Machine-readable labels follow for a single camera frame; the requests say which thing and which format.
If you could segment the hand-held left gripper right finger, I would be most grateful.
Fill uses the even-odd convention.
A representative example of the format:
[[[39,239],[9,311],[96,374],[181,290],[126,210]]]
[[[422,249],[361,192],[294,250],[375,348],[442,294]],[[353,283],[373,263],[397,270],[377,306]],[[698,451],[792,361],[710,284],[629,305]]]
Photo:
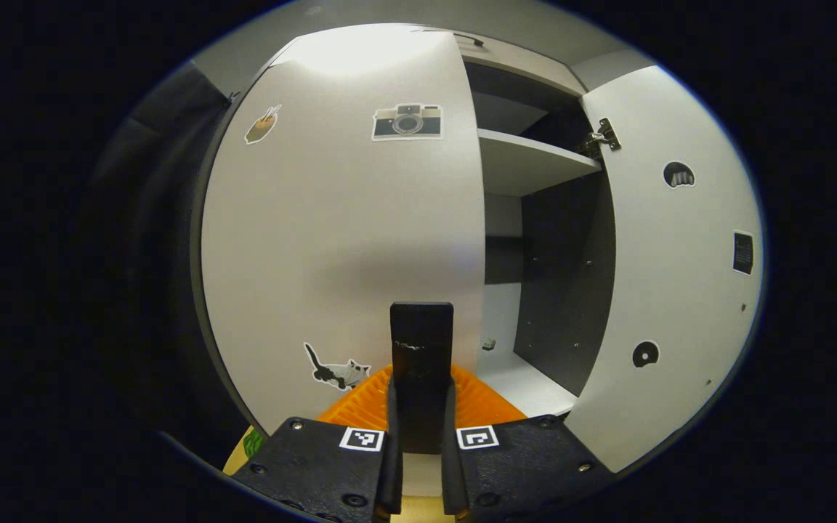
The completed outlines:
[[[455,519],[556,519],[615,474],[556,415],[526,417],[474,374],[451,368],[442,499]]]

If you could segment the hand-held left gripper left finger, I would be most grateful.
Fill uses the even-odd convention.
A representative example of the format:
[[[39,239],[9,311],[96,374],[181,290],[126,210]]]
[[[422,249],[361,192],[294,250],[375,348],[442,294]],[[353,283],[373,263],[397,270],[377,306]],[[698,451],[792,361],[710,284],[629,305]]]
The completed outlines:
[[[401,513],[391,380],[388,365],[316,419],[291,417],[270,436],[249,428],[233,451],[233,476],[309,519],[386,521]]]

